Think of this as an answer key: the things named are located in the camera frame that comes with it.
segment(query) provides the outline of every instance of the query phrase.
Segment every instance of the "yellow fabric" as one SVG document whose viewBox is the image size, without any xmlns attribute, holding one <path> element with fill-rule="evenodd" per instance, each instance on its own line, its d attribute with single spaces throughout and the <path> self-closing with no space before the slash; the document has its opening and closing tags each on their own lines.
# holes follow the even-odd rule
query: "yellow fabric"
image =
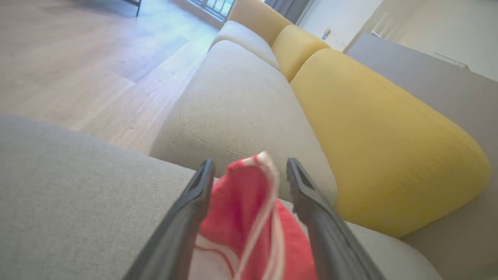
<svg viewBox="0 0 498 280">
<path fill-rule="evenodd" d="M 487 184 L 489 162 L 465 131 L 343 53 L 318 51 L 291 86 L 335 175 L 345 220 L 401 237 Z"/>
<path fill-rule="evenodd" d="M 284 27 L 292 24 L 261 0 L 236 0 L 228 20 L 234 20 L 272 45 Z"/>
<path fill-rule="evenodd" d="M 289 82 L 312 54 L 324 48 L 330 47 L 324 41 L 293 24 L 286 26 L 271 46 L 280 71 Z"/>
</svg>

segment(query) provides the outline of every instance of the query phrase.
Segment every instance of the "curtain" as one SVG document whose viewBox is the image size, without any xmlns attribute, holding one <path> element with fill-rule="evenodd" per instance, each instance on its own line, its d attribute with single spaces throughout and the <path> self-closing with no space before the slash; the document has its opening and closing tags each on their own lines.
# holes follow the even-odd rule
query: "curtain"
<svg viewBox="0 0 498 280">
<path fill-rule="evenodd" d="M 296 23 L 310 0 L 266 0 L 265 3 L 291 23 Z"/>
</svg>

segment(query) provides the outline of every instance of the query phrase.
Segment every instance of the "floor plank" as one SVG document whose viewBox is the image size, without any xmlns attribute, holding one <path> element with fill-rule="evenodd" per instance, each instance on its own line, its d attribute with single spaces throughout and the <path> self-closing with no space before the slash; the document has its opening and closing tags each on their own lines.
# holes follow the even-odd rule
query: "floor plank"
<svg viewBox="0 0 498 280">
<path fill-rule="evenodd" d="M 217 33 L 168 0 L 0 2 L 0 113 L 144 154 Z"/>
</svg>

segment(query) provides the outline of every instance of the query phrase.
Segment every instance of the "sofa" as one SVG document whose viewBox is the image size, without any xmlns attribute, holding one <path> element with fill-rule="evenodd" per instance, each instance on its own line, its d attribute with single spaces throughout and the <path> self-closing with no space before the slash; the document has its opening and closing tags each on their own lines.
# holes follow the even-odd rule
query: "sofa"
<svg viewBox="0 0 498 280">
<path fill-rule="evenodd" d="M 444 277 L 399 238 L 472 200 L 490 175 L 443 115 L 264 3 L 237 0 L 150 156 L 0 115 L 0 278 L 120 278 L 202 161 L 219 177 L 261 150 L 283 203 L 295 157 L 388 280 Z"/>
</svg>

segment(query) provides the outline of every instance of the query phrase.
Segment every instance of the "red cloth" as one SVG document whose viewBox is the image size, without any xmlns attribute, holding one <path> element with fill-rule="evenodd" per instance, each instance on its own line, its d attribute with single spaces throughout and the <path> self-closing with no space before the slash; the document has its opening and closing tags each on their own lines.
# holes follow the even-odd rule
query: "red cloth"
<svg viewBox="0 0 498 280">
<path fill-rule="evenodd" d="M 213 187 L 190 279 L 316 279 L 309 241 L 277 199 L 278 178 L 265 152 L 228 166 Z"/>
</svg>

